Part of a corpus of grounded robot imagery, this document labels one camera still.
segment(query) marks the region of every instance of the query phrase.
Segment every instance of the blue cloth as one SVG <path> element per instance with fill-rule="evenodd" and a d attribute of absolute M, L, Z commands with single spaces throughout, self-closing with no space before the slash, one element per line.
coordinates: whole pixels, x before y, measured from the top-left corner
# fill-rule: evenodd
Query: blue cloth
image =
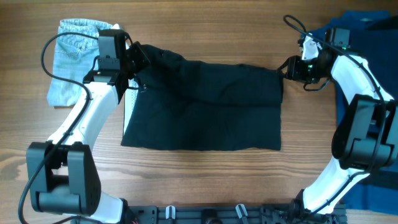
<path fill-rule="evenodd" d="M 325 27 L 310 31 L 315 37 L 324 39 L 325 31 L 332 27 L 342 27 L 351 32 L 351 48 L 360 50 L 369 62 L 369 68 L 380 85 L 394 99 L 398 99 L 398 30 L 366 30 L 377 21 L 389 18 L 387 11 L 347 11 L 341 18 L 332 19 Z M 336 84 L 338 122 L 342 120 L 347 102 L 339 85 Z M 370 175 L 356 184 L 343 197 L 346 208 L 372 210 L 398 215 L 398 184 L 389 181 L 388 175 L 398 174 L 398 162 L 382 168 L 379 174 Z"/>
<path fill-rule="evenodd" d="M 106 22 L 90 19 L 63 19 L 58 33 L 78 32 L 97 37 L 98 30 L 111 27 L 112 25 Z M 94 58 L 99 54 L 98 41 L 95 39 L 79 35 L 61 36 L 55 44 L 53 74 L 82 82 L 83 77 L 93 66 Z M 47 101 L 50 106 L 71 106 L 77 102 L 80 93 L 80 86 L 53 78 L 47 93 Z"/>

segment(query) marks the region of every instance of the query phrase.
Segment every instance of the wood grain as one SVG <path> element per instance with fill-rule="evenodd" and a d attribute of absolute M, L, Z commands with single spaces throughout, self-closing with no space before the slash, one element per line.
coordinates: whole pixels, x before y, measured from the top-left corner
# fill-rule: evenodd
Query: wood grain
<path fill-rule="evenodd" d="M 39 62 L 42 46 L 57 33 L 60 19 L 120 23 L 134 40 L 173 50 L 190 60 L 277 68 L 298 53 L 299 35 L 283 23 L 284 14 L 297 16 L 311 30 L 347 9 L 394 13 L 398 7 L 395 1 L 14 2 L 21 4 L 0 5 L 0 223 L 18 223 L 28 145 L 45 141 L 70 112 L 70 108 L 48 106 L 51 79 Z M 46 57 L 50 68 L 52 55 L 53 47 Z M 93 155 L 103 190 L 131 205 L 289 202 L 330 160 L 336 128 L 334 88 L 307 93 L 301 84 L 289 81 L 282 104 L 280 152 L 121 147 L 123 109 L 121 103 L 107 120 Z M 60 219 L 35 213 L 29 200 L 25 205 L 29 222 Z M 373 212 L 350 210 L 348 215 L 350 223 L 398 223 L 395 216 Z"/>

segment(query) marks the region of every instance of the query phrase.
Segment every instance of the denim jeans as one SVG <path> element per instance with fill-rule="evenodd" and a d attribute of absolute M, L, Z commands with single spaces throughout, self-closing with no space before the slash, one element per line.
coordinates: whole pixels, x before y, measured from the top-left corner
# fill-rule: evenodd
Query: denim jeans
<path fill-rule="evenodd" d="M 110 29 L 111 24 L 89 19 L 64 19 L 58 33 L 78 32 L 98 37 L 98 30 Z M 64 35 L 57 39 L 53 62 L 53 74 L 82 82 L 99 55 L 98 41 L 79 35 Z M 81 87 L 72 83 L 53 79 L 47 94 L 50 106 L 70 106 L 79 99 Z"/>

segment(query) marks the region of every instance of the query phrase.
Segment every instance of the black cloth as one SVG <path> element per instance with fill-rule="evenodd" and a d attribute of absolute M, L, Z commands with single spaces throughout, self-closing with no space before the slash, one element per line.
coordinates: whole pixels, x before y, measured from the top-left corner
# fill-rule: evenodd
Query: black cloth
<path fill-rule="evenodd" d="M 136 75 L 141 89 L 122 146 L 280 150 L 283 82 L 275 70 L 188 61 L 143 48 L 151 66 Z"/>

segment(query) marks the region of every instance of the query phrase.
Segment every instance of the navy blue fabric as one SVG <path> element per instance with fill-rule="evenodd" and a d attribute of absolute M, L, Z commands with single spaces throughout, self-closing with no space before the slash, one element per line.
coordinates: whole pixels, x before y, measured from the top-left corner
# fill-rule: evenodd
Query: navy blue fabric
<path fill-rule="evenodd" d="M 375 22 L 387 19 L 387 11 L 347 11 L 341 18 L 332 19 L 325 27 L 310 31 L 315 37 L 324 39 L 325 31 L 331 27 L 342 27 L 351 32 L 351 48 L 362 51 L 369 62 L 369 68 L 381 86 L 398 99 L 398 30 L 366 30 Z M 339 85 L 336 84 L 338 122 L 342 120 L 347 102 Z M 382 168 L 380 174 L 398 174 L 398 162 Z M 398 186 L 396 181 L 378 179 L 370 175 L 356 184 L 344 197 L 347 208 L 372 210 L 398 215 Z"/>

